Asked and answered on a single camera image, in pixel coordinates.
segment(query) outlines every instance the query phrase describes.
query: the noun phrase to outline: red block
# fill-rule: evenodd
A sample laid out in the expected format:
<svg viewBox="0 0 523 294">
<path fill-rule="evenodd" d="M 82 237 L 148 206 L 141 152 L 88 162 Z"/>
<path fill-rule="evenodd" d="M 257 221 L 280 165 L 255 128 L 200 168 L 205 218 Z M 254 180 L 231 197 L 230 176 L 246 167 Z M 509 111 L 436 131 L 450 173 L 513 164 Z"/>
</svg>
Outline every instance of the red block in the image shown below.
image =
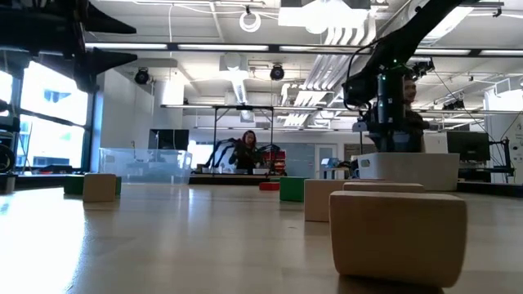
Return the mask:
<svg viewBox="0 0 523 294">
<path fill-rule="evenodd" d="M 279 191 L 279 183 L 276 183 L 276 182 L 260 183 L 260 191 Z"/>
</svg>

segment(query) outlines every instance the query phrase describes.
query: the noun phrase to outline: computer screen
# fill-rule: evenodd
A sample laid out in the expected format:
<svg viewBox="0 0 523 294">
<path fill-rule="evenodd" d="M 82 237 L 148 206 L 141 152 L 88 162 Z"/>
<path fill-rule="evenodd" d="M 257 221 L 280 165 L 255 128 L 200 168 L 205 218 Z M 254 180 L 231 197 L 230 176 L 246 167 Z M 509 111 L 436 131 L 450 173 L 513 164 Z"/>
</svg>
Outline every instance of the computer screen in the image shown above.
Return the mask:
<svg viewBox="0 0 523 294">
<path fill-rule="evenodd" d="M 459 160 L 490 160 L 489 135 L 475 131 L 447 131 L 447 149 Z"/>
</svg>

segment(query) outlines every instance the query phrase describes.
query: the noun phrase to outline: green block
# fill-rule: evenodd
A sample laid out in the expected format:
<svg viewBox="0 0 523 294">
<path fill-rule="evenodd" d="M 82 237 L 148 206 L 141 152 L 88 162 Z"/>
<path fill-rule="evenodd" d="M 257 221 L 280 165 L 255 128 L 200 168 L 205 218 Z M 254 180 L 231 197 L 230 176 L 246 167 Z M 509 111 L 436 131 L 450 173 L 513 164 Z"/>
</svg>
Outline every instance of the green block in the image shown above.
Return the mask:
<svg viewBox="0 0 523 294">
<path fill-rule="evenodd" d="M 82 195 L 83 176 L 67 176 L 64 184 L 64 194 Z"/>
<path fill-rule="evenodd" d="M 122 193 L 122 177 L 116 177 L 116 198 L 120 198 Z M 64 184 L 64 194 L 82 195 L 83 194 L 83 175 L 67 176 Z"/>
<path fill-rule="evenodd" d="M 116 177 L 116 199 L 120 198 L 121 193 L 122 193 L 122 177 L 117 176 Z"/>
<path fill-rule="evenodd" d="M 303 202 L 303 186 L 306 178 L 283 176 L 279 179 L 279 200 Z"/>
</svg>

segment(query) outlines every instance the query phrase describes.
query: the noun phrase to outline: window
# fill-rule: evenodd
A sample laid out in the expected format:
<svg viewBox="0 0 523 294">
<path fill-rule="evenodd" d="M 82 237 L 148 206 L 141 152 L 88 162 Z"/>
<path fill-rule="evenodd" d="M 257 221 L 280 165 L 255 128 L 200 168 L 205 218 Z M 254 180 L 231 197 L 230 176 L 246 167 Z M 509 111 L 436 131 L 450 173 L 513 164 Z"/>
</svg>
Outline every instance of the window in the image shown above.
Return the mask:
<svg viewBox="0 0 523 294">
<path fill-rule="evenodd" d="M 11 92 L 13 85 L 13 77 L 8 74 L 0 71 L 0 99 L 11 103 Z M 0 113 L 0 116 L 7 116 L 8 112 L 4 111 Z"/>
<path fill-rule="evenodd" d="M 187 151 L 193 155 L 190 168 L 196 168 L 196 165 L 205 164 L 209 160 L 209 157 L 212 154 L 212 143 L 210 145 L 204 143 L 197 144 L 195 141 L 191 140 L 189 141 Z"/>
<path fill-rule="evenodd" d="M 83 128 L 27 115 L 20 116 L 20 128 L 21 143 L 16 151 L 18 166 L 82 166 Z"/>
<path fill-rule="evenodd" d="M 20 107 L 85 125 L 87 93 L 74 80 L 31 61 L 25 69 Z"/>
</svg>

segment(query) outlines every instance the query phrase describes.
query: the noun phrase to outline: doorway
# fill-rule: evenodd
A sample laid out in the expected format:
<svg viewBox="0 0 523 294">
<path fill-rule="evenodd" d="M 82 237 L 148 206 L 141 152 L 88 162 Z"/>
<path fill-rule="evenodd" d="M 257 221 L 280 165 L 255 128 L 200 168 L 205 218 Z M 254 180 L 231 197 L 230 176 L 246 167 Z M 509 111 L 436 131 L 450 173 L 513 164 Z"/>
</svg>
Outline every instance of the doorway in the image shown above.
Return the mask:
<svg viewBox="0 0 523 294">
<path fill-rule="evenodd" d="M 315 178 L 323 179 L 325 168 L 321 166 L 321 161 L 324 158 L 336 158 L 337 157 L 337 145 L 315 145 Z"/>
</svg>

